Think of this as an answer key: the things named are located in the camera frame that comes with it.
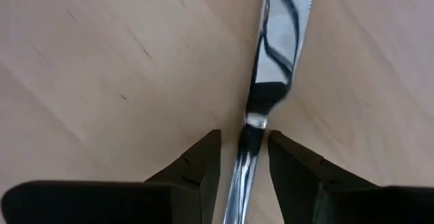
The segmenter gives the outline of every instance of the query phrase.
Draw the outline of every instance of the wooden table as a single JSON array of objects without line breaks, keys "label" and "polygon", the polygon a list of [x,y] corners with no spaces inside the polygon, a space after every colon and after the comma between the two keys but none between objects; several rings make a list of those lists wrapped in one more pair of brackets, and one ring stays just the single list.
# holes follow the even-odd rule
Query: wooden table
[{"label": "wooden table", "polygon": [[[261,1],[0,0],[0,192],[143,181],[220,128],[220,223]],[[433,2],[314,0],[269,127],[375,183],[434,185]],[[250,224],[282,223],[267,157]]]}]

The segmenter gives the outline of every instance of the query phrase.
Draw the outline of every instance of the knife blade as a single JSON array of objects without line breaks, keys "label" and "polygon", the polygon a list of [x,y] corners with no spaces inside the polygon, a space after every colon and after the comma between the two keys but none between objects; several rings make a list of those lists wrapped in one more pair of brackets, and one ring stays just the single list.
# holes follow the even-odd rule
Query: knife blade
[{"label": "knife blade", "polygon": [[258,47],[223,223],[244,224],[271,109],[291,90],[313,0],[264,0]]}]

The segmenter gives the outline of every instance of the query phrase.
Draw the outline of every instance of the metal knife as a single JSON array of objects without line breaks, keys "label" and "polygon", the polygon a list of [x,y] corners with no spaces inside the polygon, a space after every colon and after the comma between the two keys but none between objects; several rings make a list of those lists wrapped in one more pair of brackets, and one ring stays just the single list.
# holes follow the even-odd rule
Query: metal knife
[{"label": "metal knife", "polygon": [[312,0],[264,0],[258,47],[224,224],[244,224],[271,109],[291,90]]}]

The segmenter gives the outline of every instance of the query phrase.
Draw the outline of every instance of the stainless steel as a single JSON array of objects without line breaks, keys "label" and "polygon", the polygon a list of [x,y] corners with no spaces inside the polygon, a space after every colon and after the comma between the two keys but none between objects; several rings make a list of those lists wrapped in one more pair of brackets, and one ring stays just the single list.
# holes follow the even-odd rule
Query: stainless steel
[{"label": "stainless steel", "polygon": [[257,158],[257,155],[252,155],[250,152],[239,152],[229,190],[224,224],[245,223]]},{"label": "stainless steel", "polygon": [[254,128],[265,129],[267,126],[267,116],[255,112],[249,112],[245,116],[245,123]]},{"label": "stainless steel", "polygon": [[[302,48],[312,0],[264,0],[254,83],[283,83],[288,92]],[[245,123],[265,129],[267,115],[246,111]],[[252,191],[257,154],[239,151],[224,224],[244,224]]]}]

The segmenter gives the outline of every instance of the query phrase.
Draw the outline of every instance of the wooden surface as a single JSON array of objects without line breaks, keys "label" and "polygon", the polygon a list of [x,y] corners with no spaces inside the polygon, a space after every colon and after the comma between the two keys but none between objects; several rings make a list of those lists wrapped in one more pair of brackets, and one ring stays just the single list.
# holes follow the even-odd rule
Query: wooden surface
[{"label": "wooden surface", "polygon": [[[0,193],[142,181],[223,130],[221,222],[262,0],[0,0]],[[314,0],[269,127],[375,183],[434,185],[434,0]],[[282,223],[261,155],[249,223]]]}]

